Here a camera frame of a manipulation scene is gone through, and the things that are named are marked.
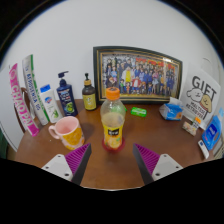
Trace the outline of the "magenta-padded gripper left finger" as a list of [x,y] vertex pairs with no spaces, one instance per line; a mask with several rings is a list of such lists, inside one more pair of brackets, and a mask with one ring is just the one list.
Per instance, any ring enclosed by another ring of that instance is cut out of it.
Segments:
[[42,169],[80,185],[91,153],[91,144],[88,143],[67,155],[57,154]]

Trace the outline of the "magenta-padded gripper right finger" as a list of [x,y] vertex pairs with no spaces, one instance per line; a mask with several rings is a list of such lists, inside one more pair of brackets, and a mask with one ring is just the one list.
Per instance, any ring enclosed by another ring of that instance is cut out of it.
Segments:
[[133,154],[145,185],[182,169],[168,154],[157,154],[139,144],[133,144]]

